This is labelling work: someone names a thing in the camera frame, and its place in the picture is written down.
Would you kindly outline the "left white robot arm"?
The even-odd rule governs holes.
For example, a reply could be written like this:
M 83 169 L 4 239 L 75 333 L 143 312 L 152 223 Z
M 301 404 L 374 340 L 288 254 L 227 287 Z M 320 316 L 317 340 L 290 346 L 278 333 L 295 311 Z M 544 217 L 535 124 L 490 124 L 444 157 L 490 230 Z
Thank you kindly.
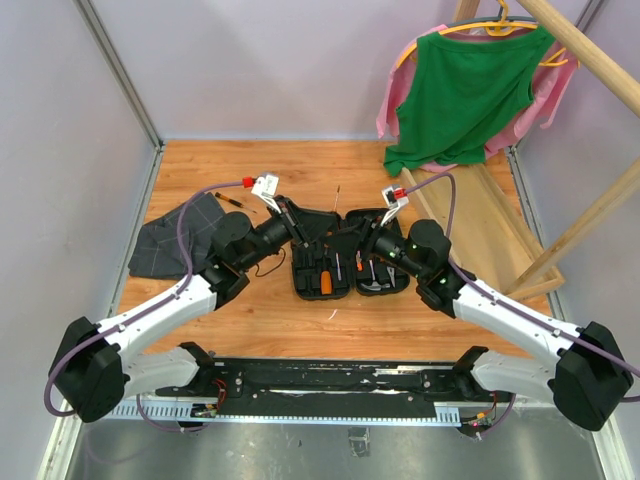
M 214 371 L 191 347 L 164 354 L 145 349 L 178 327 L 232 302 L 248 285 L 248 270 L 287 243 L 308 246 L 338 226 L 334 211 L 304 208 L 277 192 L 271 173 L 245 177 L 238 186 L 258 197 L 269 217 L 259 225 L 241 211 L 218 214 L 211 226 L 198 212 L 210 190 L 196 192 L 175 219 L 174 240 L 184 274 L 171 288 L 122 314 L 92 322 L 81 316 L 68 324 L 48 371 L 46 411 L 91 423 L 122 400 L 163 387 L 207 393 Z

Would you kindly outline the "orange-handled screwdriver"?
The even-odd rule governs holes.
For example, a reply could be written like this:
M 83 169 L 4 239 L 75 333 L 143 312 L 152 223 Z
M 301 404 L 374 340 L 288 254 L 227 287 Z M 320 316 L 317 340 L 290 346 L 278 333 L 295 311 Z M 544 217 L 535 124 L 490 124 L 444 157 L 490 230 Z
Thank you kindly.
M 320 289 L 322 295 L 331 295 L 333 293 L 332 276 L 328 270 L 321 272 Z

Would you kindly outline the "claw hammer black handle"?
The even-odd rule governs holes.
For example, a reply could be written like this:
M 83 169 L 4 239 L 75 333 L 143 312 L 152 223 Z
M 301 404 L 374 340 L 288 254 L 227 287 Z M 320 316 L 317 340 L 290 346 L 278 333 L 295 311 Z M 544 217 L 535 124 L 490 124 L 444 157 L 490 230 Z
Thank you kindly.
M 358 277 L 358 288 L 368 292 L 382 292 L 390 290 L 392 287 L 386 267 L 390 266 L 384 262 L 370 259 L 368 261 L 368 272 L 362 271 Z

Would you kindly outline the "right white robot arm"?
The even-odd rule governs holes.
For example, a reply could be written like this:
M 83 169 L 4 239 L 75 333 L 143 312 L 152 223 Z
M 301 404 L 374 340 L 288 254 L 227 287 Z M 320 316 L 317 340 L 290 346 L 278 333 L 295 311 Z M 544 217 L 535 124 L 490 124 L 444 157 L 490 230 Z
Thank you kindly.
M 453 375 L 455 392 L 474 400 L 503 391 L 551 402 L 579 427 L 599 431 L 638 375 L 605 326 L 579 326 L 543 315 L 462 270 L 450 257 L 451 242 L 434 220 L 414 222 L 407 236 L 387 223 L 407 205 L 401 188 L 382 192 L 383 216 L 330 235 L 328 244 L 344 256 L 377 256 L 417 281 L 416 291 L 430 309 L 487 329 L 530 354 L 529 359 L 473 348 Z

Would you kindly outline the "orange-black pliers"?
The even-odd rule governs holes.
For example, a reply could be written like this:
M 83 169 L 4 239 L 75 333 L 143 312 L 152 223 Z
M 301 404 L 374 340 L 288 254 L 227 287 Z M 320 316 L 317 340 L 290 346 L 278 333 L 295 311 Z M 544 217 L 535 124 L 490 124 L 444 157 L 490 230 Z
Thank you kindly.
M 396 287 L 396 270 L 392 266 L 386 267 L 387 273 L 389 275 L 389 281 L 392 288 Z

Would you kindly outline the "black-handled screwdriver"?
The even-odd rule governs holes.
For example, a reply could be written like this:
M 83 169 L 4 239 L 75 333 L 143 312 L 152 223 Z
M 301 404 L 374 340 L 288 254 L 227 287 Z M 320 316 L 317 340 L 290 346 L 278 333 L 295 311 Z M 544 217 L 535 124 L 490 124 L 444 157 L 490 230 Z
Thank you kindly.
M 340 263 L 340 255 L 339 253 L 335 253 L 335 261 L 336 261 L 336 277 L 338 282 L 342 281 L 342 269 L 341 269 L 341 263 Z

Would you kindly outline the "black plastic tool case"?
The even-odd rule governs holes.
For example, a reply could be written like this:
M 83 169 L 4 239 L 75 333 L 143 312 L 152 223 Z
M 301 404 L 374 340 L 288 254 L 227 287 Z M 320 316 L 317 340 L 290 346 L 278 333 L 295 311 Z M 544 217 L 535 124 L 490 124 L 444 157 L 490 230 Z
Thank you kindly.
M 396 270 L 395 288 L 382 292 L 362 291 L 358 288 L 358 277 L 361 272 L 358 272 L 356 269 L 355 257 L 346 258 L 340 254 L 342 281 L 338 282 L 336 277 L 335 253 L 335 250 L 324 247 L 320 242 L 312 243 L 308 247 L 297 246 L 291 243 L 293 285 L 297 295 L 301 299 L 308 301 L 340 299 L 346 297 L 352 290 L 357 291 L 363 296 L 396 294 L 405 290 L 410 284 L 409 275 L 394 267 Z M 371 257 L 370 259 L 384 262 L 376 257 Z M 366 262 L 362 260 L 363 271 L 365 273 L 368 272 L 369 260 Z M 333 293 L 331 295 L 321 294 L 320 275 L 323 270 L 328 270 L 332 276 Z

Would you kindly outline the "orange-black precision screwdriver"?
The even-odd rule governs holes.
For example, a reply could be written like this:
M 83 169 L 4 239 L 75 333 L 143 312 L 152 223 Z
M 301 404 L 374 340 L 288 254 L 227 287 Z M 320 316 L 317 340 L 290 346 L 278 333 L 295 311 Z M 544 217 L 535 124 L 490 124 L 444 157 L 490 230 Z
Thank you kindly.
M 340 214 L 338 212 L 338 203 L 339 203 L 340 192 L 341 192 L 341 185 L 338 184 L 338 186 L 336 188 L 334 204 L 333 204 L 333 209 L 332 209 L 332 212 L 333 212 L 334 217 L 335 217 L 335 227 L 333 229 L 333 232 L 338 231 L 340 229 L 340 226 L 341 226 L 341 216 L 340 216 Z

